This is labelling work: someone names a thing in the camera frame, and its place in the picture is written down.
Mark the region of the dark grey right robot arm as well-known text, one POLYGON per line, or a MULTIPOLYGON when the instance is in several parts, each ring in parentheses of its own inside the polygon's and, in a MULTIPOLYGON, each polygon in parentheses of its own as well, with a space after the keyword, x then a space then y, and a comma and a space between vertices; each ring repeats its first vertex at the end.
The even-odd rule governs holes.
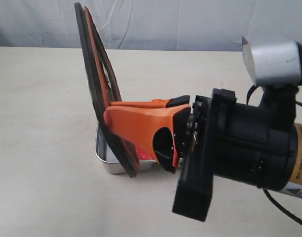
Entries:
POLYGON ((257 107, 235 93, 168 102, 113 103, 104 112, 108 131, 142 148, 167 171, 180 160, 173 212, 204 221, 213 180, 220 176, 302 198, 302 124, 294 122, 296 88, 267 89, 257 107))

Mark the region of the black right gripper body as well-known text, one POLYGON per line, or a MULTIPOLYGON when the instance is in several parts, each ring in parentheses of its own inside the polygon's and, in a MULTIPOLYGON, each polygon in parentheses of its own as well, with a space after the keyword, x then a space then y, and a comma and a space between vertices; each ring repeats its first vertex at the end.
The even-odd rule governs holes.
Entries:
POLYGON ((193 131, 175 193, 176 214, 207 214, 215 176, 282 192, 294 170, 297 88, 267 88, 258 106, 230 90, 197 96, 193 131))

